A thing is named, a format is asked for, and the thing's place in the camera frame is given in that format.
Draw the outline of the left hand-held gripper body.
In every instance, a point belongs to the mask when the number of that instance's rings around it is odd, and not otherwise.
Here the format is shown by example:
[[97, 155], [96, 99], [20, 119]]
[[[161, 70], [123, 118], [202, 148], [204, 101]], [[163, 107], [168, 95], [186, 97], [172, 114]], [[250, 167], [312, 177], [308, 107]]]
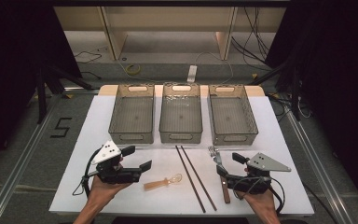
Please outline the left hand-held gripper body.
[[109, 184], [124, 184], [138, 182], [142, 174], [138, 168], [123, 168], [120, 165], [121, 149], [112, 141], [107, 141], [96, 155], [91, 164], [96, 166], [97, 176]]

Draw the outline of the black metal stand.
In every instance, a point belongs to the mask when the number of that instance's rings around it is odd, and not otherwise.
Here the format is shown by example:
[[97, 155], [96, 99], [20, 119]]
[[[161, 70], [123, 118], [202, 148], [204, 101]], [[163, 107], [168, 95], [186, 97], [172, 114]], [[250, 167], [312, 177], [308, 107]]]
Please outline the black metal stand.
[[78, 77], [75, 77], [54, 65], [42, 65], [35, 75], [39, 106], [38, 124], [43, 121], [48, 112], [45, 86], [48, 86], [54, 94], [62, 94], [64, 92], [64, 86], [60, 82], [61, 78], [67, 79], [85, 90], [92, 90], [90, 84], [80, 80]]
[[275, 76], [279, 76], [275, 84], [275, 89], [277, 91], [290, 91], [290, 111], [295, 116], [296, 120], [300, 121], [300, 109], [298, 99], [300, 83], [298, 69], [296, 68], [295, 63], [291, 63], [289, 60], [286, 60], [281, 65], [267, 72], [264, 76], [250, 82], [249, 86], [259, 85]]

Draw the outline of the metal floor rail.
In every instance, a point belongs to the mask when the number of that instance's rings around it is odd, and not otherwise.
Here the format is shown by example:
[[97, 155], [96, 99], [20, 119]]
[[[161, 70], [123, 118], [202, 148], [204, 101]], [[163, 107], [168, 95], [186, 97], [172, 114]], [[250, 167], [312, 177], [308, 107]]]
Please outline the metal floor rail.
[[285, 108], [285, 113], [292, 128], [294, 129], [294, 132], [296, 133], [306, 157], [309, 160], [310, 166], [318, 179], [318, 182], [324, 192], [324, 196], [330, 204], [337, 224], [352, 224], [352, 218], [347, 210], [347, 207], [340, 197], [338, 190], [333, 184], [321, 159], [318, 157], [303, 125], [296, 119], [292, 111], [288, 108]]
[[41, 121], [36, 124], [32, 132], [32, 135], [28, 139], [26, 146], [21, 152], [21, 155], [16, 160], [16, 163], [11, 169], [7, 177], [7, 180], [0, 187], [0, 217], [3, 215], [10, 198], [15, 192], [15, 189], [18, 186], [18, 183], [20, 182], [21, 177], [30, 159], [32, 158], [34, 152], [36, 151], [37, 145], [39, 144], [40, 139], [42, 138], [42, 134], [48, 126], [48, 123], [51, 119], [51, 115], [54, 112], [55, 107], [57, 103], [61, 100], [61, 98], [62, 97], [60, 95], [53, 95], [50, 98], [48, 104], [48, 112], [46, 116], [44, 116], [41, 119]]

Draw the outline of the yellow tape roll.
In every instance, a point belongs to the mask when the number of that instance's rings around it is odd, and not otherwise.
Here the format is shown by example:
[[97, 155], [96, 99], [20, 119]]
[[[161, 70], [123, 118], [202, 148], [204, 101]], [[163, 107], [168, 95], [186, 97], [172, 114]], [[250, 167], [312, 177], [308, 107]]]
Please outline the yellow tape roll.
[[141, 66], [139, 64], [129, 64], [125, 67], [125, 71], [128, 75], [134, 76], [140, 73]]

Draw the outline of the light wooden shelf unit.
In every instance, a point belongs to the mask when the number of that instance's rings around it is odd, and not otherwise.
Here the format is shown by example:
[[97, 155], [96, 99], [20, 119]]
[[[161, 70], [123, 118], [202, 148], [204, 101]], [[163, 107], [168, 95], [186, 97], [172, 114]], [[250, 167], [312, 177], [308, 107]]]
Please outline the light wooden shelf unit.
[[65, 31], [103, 31], [111, 58], [120, 56], [129, 32], [213, 32], [220, 58], [228, 58], [232, 34], [278, 31], [284, 7], [55, 7]]

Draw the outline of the person's right hand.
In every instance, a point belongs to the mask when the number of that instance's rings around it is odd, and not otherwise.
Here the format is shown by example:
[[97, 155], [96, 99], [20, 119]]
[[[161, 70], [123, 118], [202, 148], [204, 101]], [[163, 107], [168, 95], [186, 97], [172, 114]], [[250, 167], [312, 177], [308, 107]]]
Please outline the person's right hand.
[[250, 194], [241, 191], [236, 191], [236, 194], [240, 200], [245, 200], [258, 215], [275, 212], [273, 194], [269, 189], [263, 194]]

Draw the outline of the white power strip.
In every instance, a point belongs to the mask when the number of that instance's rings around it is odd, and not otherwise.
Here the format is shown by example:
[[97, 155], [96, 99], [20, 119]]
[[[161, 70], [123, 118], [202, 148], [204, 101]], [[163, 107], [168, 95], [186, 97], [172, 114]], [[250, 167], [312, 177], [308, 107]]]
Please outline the white power strip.
[[194, 83], [195, 82], [197, 69], [198, 69], [198, 67], [196, 65], [190, 65], [189, 66], [188, 75], [187, 75], [187, 81], [189, 83]]

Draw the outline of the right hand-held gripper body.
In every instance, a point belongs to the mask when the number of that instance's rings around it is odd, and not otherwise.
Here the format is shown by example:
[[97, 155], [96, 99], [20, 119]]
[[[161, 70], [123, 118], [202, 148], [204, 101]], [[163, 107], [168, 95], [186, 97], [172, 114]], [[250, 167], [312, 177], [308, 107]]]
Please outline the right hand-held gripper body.
[[257, 153], [252, 158], [246, 158], [245, 164], [247, 175], [230, 175], [227, 174], [225, 179], [229, 189], [250, 193], [263, 194], [272, 181], [270, 172], [291, 172], [292, 169], [271, 157]]

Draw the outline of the metal fork with wooden handle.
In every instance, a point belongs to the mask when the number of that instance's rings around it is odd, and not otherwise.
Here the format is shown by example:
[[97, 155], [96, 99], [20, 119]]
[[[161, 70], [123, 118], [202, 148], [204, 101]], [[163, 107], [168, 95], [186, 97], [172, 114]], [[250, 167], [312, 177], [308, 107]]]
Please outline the metal fork with wooden handle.
[[[217, 166], [221, 169], [224, 168], [220, 156], [219, 150], [215, 146], [209, 146], [208, 147], [209, 153], [213, 161], [217, 164]], [[227, 187], [227, 181], [223, 176], [220, 176], [220, 182], [222, 186], [223, 196], [224, 196], [224, 202], [230, 203], [230, 197], [228, 193], [228, 187]]]

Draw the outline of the person's left hand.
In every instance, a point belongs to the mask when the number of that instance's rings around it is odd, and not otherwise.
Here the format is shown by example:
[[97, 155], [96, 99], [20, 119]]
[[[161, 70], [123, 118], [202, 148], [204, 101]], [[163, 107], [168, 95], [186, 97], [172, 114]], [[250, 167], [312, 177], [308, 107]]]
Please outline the person's left hand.
[[123, 189], [129, 187], [131, 183], [108, 184], [104, 183], [98, 176], [92, 181], [88, 203], [105, 206]]

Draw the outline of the translucent grey plastic basket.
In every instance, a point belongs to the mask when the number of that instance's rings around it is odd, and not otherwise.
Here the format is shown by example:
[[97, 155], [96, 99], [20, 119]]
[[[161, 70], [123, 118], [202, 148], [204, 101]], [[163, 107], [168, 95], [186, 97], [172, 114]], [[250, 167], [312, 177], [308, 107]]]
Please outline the translucent grey plastic basket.
[[108, 129], [117, 145], [154, 142], [154, 91], [153, 84], [118, 86]]
[[215, 146], [250, 146], [258, 135], [243, 85], [210, 85], [208, 103]]
[[165, 144], [199, 144], [203, 132], [198, 84], [165, 83], [159, 121]]

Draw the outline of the dark curtain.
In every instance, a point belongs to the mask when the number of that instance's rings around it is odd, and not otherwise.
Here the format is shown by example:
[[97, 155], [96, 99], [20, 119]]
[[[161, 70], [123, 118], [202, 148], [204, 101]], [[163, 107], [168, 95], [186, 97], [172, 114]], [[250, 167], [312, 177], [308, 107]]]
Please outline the dark curtain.
[[301, 91], [358, 189], [358, 0], [289, 0], [267, 64], [297, 44]]
[[33, 96], [37, 74], [45, 65], [81, 77], [55, 8], [0, 0], [0, 149]]

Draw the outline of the white table sheet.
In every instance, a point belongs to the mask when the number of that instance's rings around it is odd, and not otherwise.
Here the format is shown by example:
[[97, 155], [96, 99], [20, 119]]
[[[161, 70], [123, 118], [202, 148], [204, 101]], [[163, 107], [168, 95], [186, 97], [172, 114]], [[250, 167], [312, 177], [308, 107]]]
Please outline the white table sheet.
[[[277, 180], [272, 184], [273, 189], [285, 199], [282, 213], [291, 217], [313, 215], [314, 211], [309, 197], [302, 186], [268, 97], [259, 86], [247, 86], [245, 89], [255, 115], [258, 135], [250, 146], [221, 147], [220, 153], [224, 166], [234, 175], [244, 174], [244, 166], [231, 159], [231, 153], [234, 151], [249, 158], [257, 153], [264, 153], [285, 164], [292, 169], [291, 172], [273, 172], [271, 174]], [[60, 215], [76, 214], [84, 206], [86, 197], [81, 194], [75, 196], [73, 193], [81, 191], [78, 184], [91, 154], [110, 139], [108, 125], [116, 98], [116, 90], [117, 87], [114, 85], [104, 86], [103, 92], [93, 98], [74, 151], [49, 208], [50, 212]], [[220, 178], [208, 151], [208, 147], [212, 144], [212, 137], [207, 95], [208, 88], [203, 86], [201, 88], [203, 113], [201, 143], [184, 146], [184, 148], [209, 191], [217, 210], [212, 209], [196, 177], [193, 177], [206, 208], [206, 213], [202, 213], [175, 146], [162, 144], [159, 141], [159, 134], [156, 133], [152, 145], [138, 146], [136, 152], [122, 162], [125, 167], [136, 167], [143, 162], [152, 161], [152, 168], [142, 174], [138, 183], [122, 190], [104, 208], [105, 214], [131, 217], [245, 217], [253, 213], [249, 205], [236, 199], [234, 195], [229, 196], [230, 203], [224, 202]], [[176, 174], [183, 176], [180, 182], [144, 190], [145, 183], [170, 178]]]

